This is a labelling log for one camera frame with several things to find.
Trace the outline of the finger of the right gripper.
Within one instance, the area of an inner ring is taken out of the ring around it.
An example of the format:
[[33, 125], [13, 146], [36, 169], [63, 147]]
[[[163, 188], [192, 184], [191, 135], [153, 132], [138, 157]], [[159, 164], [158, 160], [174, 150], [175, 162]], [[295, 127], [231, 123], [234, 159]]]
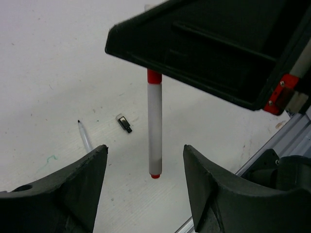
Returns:
[[169, 0], [115, 25], [105, 52], [255, 111], [309, 41], [308, 0]]

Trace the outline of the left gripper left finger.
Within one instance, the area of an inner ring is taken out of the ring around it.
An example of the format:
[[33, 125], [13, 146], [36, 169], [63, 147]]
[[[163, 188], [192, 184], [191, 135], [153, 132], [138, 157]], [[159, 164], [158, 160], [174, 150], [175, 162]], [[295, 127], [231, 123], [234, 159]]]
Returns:
[[2, 233], [91, 233], [95, 225], [108, 148], [11, 192], [0, 193]]

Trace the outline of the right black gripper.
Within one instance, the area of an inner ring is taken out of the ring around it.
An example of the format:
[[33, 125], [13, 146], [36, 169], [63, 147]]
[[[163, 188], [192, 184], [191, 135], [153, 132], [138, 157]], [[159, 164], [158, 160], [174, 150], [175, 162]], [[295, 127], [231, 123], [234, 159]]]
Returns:
[[280, 79], [263, 110], [273, 115], [284, 111], [305, 113], [311, 104], [311, 42], [302, 50], [289, 73]]

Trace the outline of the black marker pen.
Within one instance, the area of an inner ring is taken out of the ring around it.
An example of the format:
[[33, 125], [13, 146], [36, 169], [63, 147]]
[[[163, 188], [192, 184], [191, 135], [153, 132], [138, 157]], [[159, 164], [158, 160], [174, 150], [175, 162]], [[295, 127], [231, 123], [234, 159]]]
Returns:
[[77, 123], [78, 123], [78, 128], [79, 128], [79, 132], [80, 132], [80, 136], [81, 136], [83, 145], [85, 147], [86, 152], [89, 153], [93, 150], [93, 146], [92, 146], [91, 141], [88, 137], [87, 131], [83, 126], [83, 123], [80, 120], [77, 120]]

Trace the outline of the red marker pen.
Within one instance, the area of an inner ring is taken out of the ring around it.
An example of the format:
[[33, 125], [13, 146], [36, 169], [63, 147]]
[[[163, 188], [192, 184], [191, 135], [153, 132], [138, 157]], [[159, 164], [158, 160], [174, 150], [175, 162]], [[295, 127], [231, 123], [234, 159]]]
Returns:
[[162, 173], [162, 85], [147, 86], [149, 174], [158, 179]]

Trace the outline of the black pen cap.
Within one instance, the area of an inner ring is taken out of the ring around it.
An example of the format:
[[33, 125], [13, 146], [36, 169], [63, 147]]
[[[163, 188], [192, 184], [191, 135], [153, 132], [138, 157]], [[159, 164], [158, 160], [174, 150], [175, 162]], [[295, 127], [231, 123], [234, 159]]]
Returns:
[[117, 115], [116, 120], [123, 130], [125, 130], [127, 133], [132, 132], [131, 125], [123, 114]]

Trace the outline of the red pen cap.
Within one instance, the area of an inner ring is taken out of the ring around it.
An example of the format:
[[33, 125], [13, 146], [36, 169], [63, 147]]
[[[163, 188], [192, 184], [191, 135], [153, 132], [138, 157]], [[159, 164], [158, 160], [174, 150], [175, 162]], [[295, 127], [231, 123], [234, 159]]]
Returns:
[[147, 82], [149, 84], [161, 84], [162, 74], [157, 73], [151, 69], [147, 69]]

